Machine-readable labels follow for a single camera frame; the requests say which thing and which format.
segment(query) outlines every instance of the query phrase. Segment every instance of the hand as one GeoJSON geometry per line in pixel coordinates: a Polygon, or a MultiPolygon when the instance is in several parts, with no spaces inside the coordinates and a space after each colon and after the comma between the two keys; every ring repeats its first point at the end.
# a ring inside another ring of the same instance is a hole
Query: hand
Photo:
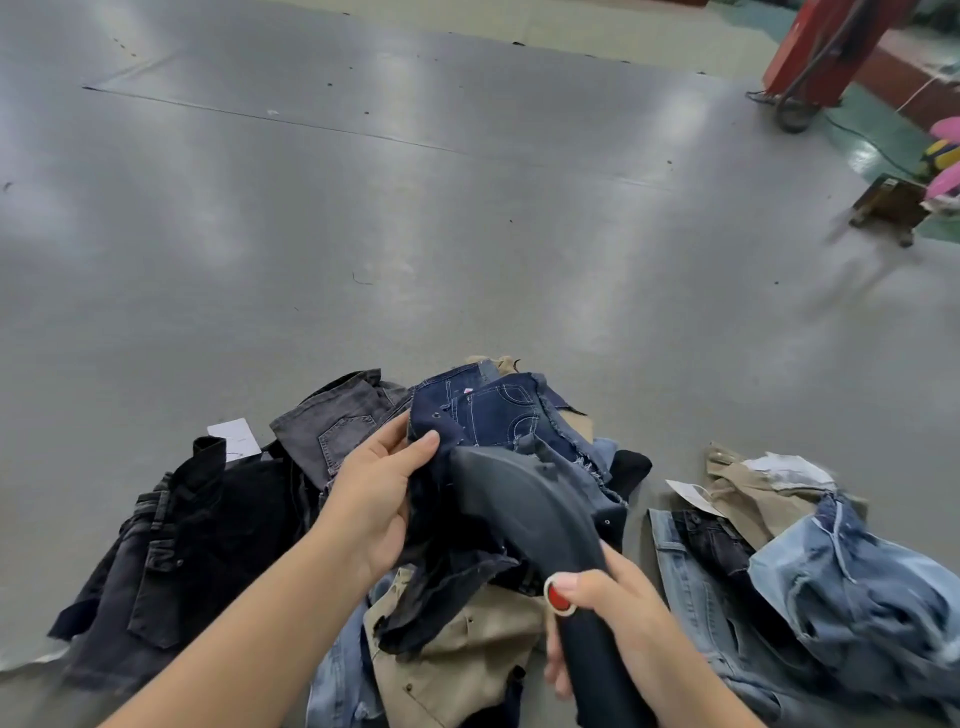
{"type": "Polygon", "coordinates": [[[348,529],[359,539],[355,547],[370,584],[393,568],[403,549],[407,478],[440,444],[440,435],[430,430],[408,445],[409,420],[409,412],[390,420],[344,459],[318,520],[324,528],[348,529]]]}
{"type": "MultiPolygon", "coordinates": [[[[652,642],[687,642],[680,625],[670,614],[657,589],[630,559],[601,542],[610,574],[600,570],[583,573],[558,573],[554,587],[571,604],[592,609],[613,631],[620,657],[634,683],[644,693],[655,662],[649,647],[652,642]]],[[[573,695],[570,675],[557,631],[557,619],[547,613],[547,665],[544,678],[557,696],[573,695]]]]}

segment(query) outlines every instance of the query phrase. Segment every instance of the dark blue jeans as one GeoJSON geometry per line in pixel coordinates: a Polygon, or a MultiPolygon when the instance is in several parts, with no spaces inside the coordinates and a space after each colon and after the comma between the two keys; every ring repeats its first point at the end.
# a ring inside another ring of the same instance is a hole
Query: dark blue jeans
{"type": "Polygon", "coordinates": [[[393,654],[417,651],[433,640],[487,582],[529,586],[531,581],[523,555],[512,552],[485,523],[460,514],[452,502],[446,486],[454,448],[516,449],[522,438],[535,435],[579,466],[597,489],[610,479],[592,444],[560,416],[554,402],[569,405],[550,390],[543,375],[498,376],[492,363],[484,361],[427,379],[413,393],[410,439],[436,429],[441,443],[408,488],[411,522],[405,556],[417,569],[394,612],[376,627],[381,649],[393,654]]]}

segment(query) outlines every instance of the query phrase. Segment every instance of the fingernail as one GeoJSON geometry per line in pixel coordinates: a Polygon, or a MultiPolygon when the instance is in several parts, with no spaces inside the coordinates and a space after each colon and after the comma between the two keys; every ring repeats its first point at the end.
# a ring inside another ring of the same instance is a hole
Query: fingernail
{"type": "Polygon", "coordinates": [[[569,596],[577,591],[577,586],[580,584],[580,574],[558,571],[553,575],[551,583],[562,595],[569,596]]]}

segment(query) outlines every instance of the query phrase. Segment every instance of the steam iron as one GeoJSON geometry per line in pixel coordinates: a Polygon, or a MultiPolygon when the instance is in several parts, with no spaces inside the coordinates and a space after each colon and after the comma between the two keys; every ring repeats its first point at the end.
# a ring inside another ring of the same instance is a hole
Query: steam iron
{"type": "Polygon", "coordinates": [[[585,505],[553,465],[501,448],[454,448],[452,491],[460,511],[486,522],[544,577],[583,728],[654,726],[607,624],[550,587],[557,571],[607,570],[585,505]]]}

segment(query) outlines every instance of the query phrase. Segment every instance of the belt loop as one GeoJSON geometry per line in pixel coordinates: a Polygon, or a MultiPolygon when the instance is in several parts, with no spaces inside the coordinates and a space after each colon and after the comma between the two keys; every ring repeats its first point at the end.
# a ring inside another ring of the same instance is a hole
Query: belt loop
{"type": "Polygon", "coordinates": [[[163,527],[164,519],[167,515],[167,504],[170,502],[170,491],[160,491],[160,498],[156,502],[156,512],[154,513],[154,522],[150,524],[151,531],[158,531],[163,527]]]}

